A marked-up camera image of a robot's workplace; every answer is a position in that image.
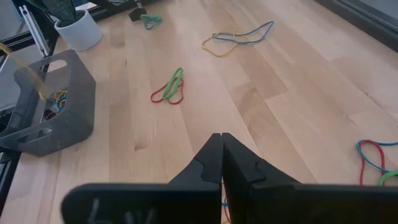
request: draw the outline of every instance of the wooden surface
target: wooden surface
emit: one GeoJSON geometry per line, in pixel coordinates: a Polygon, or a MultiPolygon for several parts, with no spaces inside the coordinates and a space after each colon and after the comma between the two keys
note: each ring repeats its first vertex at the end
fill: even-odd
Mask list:
{"type": "MultiPolygon", "coordinates": [[[[99,22],[102,41],[78,53],[97,82],[95,130],[47,157],[23,154],[0,223],[61,223],[63,196],[87,182],[168,182],[211,133],[233,134],[306,183],[358,184],[356,142],[398,141],[398,54],[321,5],[166,0],[147,10],[164,20],[151,31],[129,12],[99,22]],[[230,24],[243,32],[269,20],[260,44],[226,58],[201,49],[230,24]],[[151,103],[178,67],[182,103],[151,103]]],[[[57,52],[67,48],[60,39],[57,52]]],[[[398,147],[386,156],[395,169],[398,147]]],[[[367,167],[365,183],[379,175],[367,167]]]]}

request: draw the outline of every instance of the green rubber band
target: green rubber band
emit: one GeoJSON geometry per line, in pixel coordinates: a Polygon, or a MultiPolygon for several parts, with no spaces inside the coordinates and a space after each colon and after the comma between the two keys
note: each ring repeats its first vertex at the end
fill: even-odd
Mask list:
{"type": "Polygon", "coordinates": [[[173,97],[174,94],[176,94],[177,88],[178,88],[178,86],[181,84],[181,78],[182,78],[183,72],[184,72],[184,69],[182,69],[181,67],[178,68],[178,69],[174,72],[172,78],[170,79],[169,83],[168,83],[167,86],[166,86],[166,89],[165,89],[164,92],[163,92],[163,96],[162,96],[163,99],[168,100],[168,99],[170,99],[171,97],[173,97]],[[173,87],[172,92],[169,93],[169,91],[170,91],[170,89],[171,89],[171,86],[173,85],[174,79],[175,79],[175,77],[176,77],[177,75],[178,75],[177,81],[176,81],[176,83],[175,83],[175,85],[174,85],[174,87],[173,87]]]}
{"type": "Polygon", "coordinates": [[[382,186],[385,180],[387,180],[388,178],[393,177],[395,175],[398,175],[398,170],[393,170],[393,171],[390,171],[390,172],[384,174],[383,176],[380,177],[379,181],[377,182],[377,185],[382,186]]]}

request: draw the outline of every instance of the white pot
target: white pot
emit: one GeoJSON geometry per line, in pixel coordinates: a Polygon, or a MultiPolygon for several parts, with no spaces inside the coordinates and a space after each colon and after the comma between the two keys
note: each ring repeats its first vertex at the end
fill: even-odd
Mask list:
{"type": "Polygon", "coordinates": [[[54,24],[55,29],[62,38],[76,51],[87,50],[98,43],[102,38],[100,27],[95,23],[87,10],[84,16],[66,27],[58,27],[60,21],[54,24]]]}

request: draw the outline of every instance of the rubber band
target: rubber band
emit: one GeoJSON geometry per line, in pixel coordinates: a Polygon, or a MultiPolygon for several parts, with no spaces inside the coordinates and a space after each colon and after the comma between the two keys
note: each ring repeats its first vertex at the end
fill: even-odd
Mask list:
{"type": "MultiPolygon", "coordinates": [[[[150,100],[151,100],[151,102],[153,102],[153,103],[159,103],[159,102],[161,102],[161,101],[164,100],[163,97],[162,97],[161,99],[159,99],[159,100],[154,100],[154,95],[156,95],[158,92],[160,92],[160,91],[162,91],[164,88],[166,88],[167,85],[168,85],[168,84],[165,84],[162,88],[156,90],[155,92],[153,92],[153,94],[150,95],[150,100]]],[[[178,86],[178,87],[181,87],[181,98],[180,98],[179,100],[177,100],[177,101],[170,101],[170,99],[168,99],[167,101],[168,101],[171,105],[177,105],[177,104],[179,104],[179,103],[184,99],[184,95],[183,95],[183,91],[182,91],[182,90],[183,90],[183,86],[184,86],[184,80],[181,78],[181,84],[178,86]]]]}
{"type": "Polygon", "coordinates": [[[380,149],[381,149],[380,146],[396,146],[396,145],[398,145],[398,142],[375,142],[375,141],[372,141],[372,140],[360,140],[360,141],[356,144],[356,150],[358,151],[359,155],[361,155],[361,157],[362,157],[366,162],[368,162],[368,164],[372,165],[373,167],[375,167],[375,168],[377,168],[377,169],[379,169],[379,170],[381,170],[381,171],[383,171],[383,172],[390,172],[389,170],[387,170],[387,169],[385,169],[385,168],[383,168],[383,167],[379,167],[379,166],[377,166],[377,165],[374,165],[374,164],[363,154],[363,152],[362,152],[362,150],[361,150],[361,142],[363,142],[363,141],[371,142],[371,143],[376,143],[375,145],[377,145],[377,146],[378,146],[377,148],[380,148],[380,149]]]}
{"type": "Polygon", "coordinates": [[[57,112],[51,112],[51,113],[49,113],[49,114],[44,118],[44,120],[47,121],[47,120],[49,120],[49,119],[55,117],[56,115],[58,115],[57,112]]]}
{"type": "MultiPolygon", "coordinates": [[[[236,31],[237,31],[237,28],[236,28],[236,26],[233,26],[233,25],[230,25],[230,26],[232,26],[232,27],[234,28],[233,37],[234,37],[234,39],[236,40],[235,33],[236,33],[236,31]]],[[[229,49],[229,50],[226,51],[225,53],[218,54],[218,53],[215,53],[213,50],[211,50],[211,49],[209,49],[209,48],[206,47],[206,43],[207,43],[208,41],[212,40],[212,39],[213,39],[213,36],[211,36],[211,37],[207,38],[205,41],[203,41],[203,43],[201,43],[201,48],[202,48],[203,50],[206,50],[207,52],[213,54],[213,55],[216,56],[216,57],[225,57],[225,56],[229,55],[229,54],[239,45],[239,44],[235,44],[231,49],[229,49]]]]}
{"type": "Polygon", "coordinates": [[[393,170],[393,171],[390,171],[390,172],[384,174],[383,176],[380,177],[379,181],[377,182],[377,186],[384,185],[385,180],[387,180],[388,178],[391,178],[395,175],[398,175],[398,170],[393,170]]]}
{"type": "Polygon", "coordinates": [[[357,144],[357,150],[359,150],[358,152],[359,152],[359,154],[361,155],[361,160],[362,160],[362,164],[361,164],[361,174],[359,175],[359,184],[360,185],[363,185],[363,175],[364,175],[364,173],[365,173],[365,158],[366,158],[366,156],[363,154],[363,152],[362,152],[362,149],[361,149],[361,146],[364,144],[364,143],[371,143],[371,144],[373,144],[374,146],[376,146],[376,148],[379,150],[379,152],[380,152],[380,157],[381,157],[381,168],[382,169],[385,169],[386,168],[386,164],[385,164],[385,160],[384,160],[384,152],[383,152],[383,150],[382,150],[382,148],[376,143],[376,142],[374,142],[374,141],[372,141],[372,140],[361,140],[360,142],[358,142],[358,144],[357,144]]]}
{"type": "Polygon", "coordinates": [[[227,213],[227,211],[226,211],[226,207],[224,206],[224,213],[225,213],[225,217],[226,217],[226,219],[227,219],[227,221],[229,222],[229,223],[231,223],[231,220],[229,219],[229,216],[228,216],[228,213],[227,213]]]}
{"type": "Polygon", "coordinates": [[[274,21],[269,21],[269,22],[266,22],[265,24],[259,26],[258,28],[254,29],[254,30],[252,30],[250,32],[247,32],[245,34],[232,34],[232,33],[229,33],[229,32],[219,32],[217,34],[213,34],[211,37],[214,38],[214,39],[217,39],[217,40],[226,40],[226,41],[230,41],[230,42],[233,42],[233,43],[236,43],[236,44],[257,44],[257,43],[263,41],[266,38],[266,35],[269,33],[269,31],[271,30],[273,25],[274,25],[274,21]],[[266,32],[258,40],[239,41],[239,40],[236,40],[235,38],[234,39],[229,39],[229,38],[219,37],[221,35],[230,35],[230,36],[234,36],[234,37],[244,37],[244,36],[250,35],[250,34],[252,34],[254,32],[257,32],[259,29],[261,29],[261,28],[263,28],[263,27],[265,27],[267,25],[269,25],[269,27],[267,28],[266,32]]]}
{"type": "Polygon", "coordinates": [[[64,106],[61,106],[61,102],[65,101],[65,103],[66,103],[66,100],[67,100],[67,97],[66,97],[66,96],[64,96],[64,97],[60,98],[60,100],[58,100],[58,102],[57,102],[57,108],[58,108],[59,111],[61,111],[62,108],[64,107],[64,106]]]}
{"type": "Polygon", "coordinates": [[[256,44],[256,43],[259,43],[259,42],[263,41],[263,40],[266,38],[266,35],[269,33],[269,31],[271,30],[271,27],[272,27],[273,25],[274,25],[274,21],[269,21],[269,22],[266,22],[265,24],[259,26],[258,28],[254,29],[254,30],[252,30],[252,31],[250,31],[250,32],[247,32],[247,33],[245,33],[245,34],[236,34],[236,27],[233,26],[233,27],[234,27],[234,32],[233,32],[233,33],[229,33],[229,32],[217,32],[217,33],[211,35],[211,37],[207,38],[205,41],[203,41],[202,44],[201,44],[201,47],[202,47],[203,50],[206,50],[207,52],[213,54],[213,55],[216,56],[216,57],[225,57],[225,56],[229,55],[239,44],[256,44]],[[257,32],[259,29],[261,29],[261,28],[263,28],[263,27],[265,27],[265,26],[267,26],[267,25],[269,25],[269,27],[267,28],[266,32],[265,32],[265,33],[262,35],[262,37],[261,37],[260,39],[258,39],[258,40],[240,41],[240,40],[237,40],[237,39],[236,39],[236,37],[245,37],[245,38],[248,38],[247,35],[250,35],[250,34],[252,34],[252,33],[254,33],[254,32],[257,32]],[[221,35],[230,35],[230,36],[233,36],[233,39],[220,37],[221,35]],[[206,43],[207,43],[209,40],[211,40],[211,39],[230,41],[230,42],[235,43],[235,45],[234,45],[231,49],[229,49],[228,51],[226,51],[225,53],[223,53],[223,54],[218,54],[218,53],[214,52],[213,50],[209,49],[208,47],[206,47],[206,43]]]}
{"type": "Polygon", "coordinates": [[[181,68],[181,67],[178,68],[178,69],[174,72],[173,76],[171,77],[169,83],[168,83],[167,86],[166,86],[166,89],[165,89],[164,92],[163,92],[163,95],[162,95],[163,99],[168,100],[168,99],[170,99],[172,96],[174,96],[174,94],[176,94],[177,88],[178,88],[178,86],[180,86],[180,83],[181,83],[181,79],[182,79],[183,72],[184,72],[184,69],[181,68]],[[173,85],[173,82],[174,82],[174,80],[175,80],[175,77],[176,77],[177,75],[178,75],[178,77],[177,77],[176,85],[174,85],[172,92],[169,93],[169,91],[170,91],[170,89],[171,89],[171,87],[172,87],[172,85],[173,85]]]}
{"type": "Polygon", "coordinates": [[[144,20],[144,27],[147,30],[152,29],[155,26],[155,23],[161,23],[162,18],[160,16],[151,16],[148,14],[143,14],[140,16],[140,19],[144,20]]]}

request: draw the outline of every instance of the gray plastic tray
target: gray plastic tray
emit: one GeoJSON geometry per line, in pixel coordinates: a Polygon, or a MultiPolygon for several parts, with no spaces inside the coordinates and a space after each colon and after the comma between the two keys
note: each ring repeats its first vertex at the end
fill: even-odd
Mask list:
{"type": "Polygon", "coordinates": [[[93,132],[96,82],[76,52],[67,50],[30,67],[43,79],[47,95],[68,90],[67,102],[58,115],[44,120],[44,110],[53,103],[39,98],[34,88],[37,80],[26,68],[17,70],[14,78],[21,94],[8,127],[0,133],[0,146],[45,156],[88,138],[93,132]],[[57,60],[66,66],[41,72],[41,67],[57,60]]]}

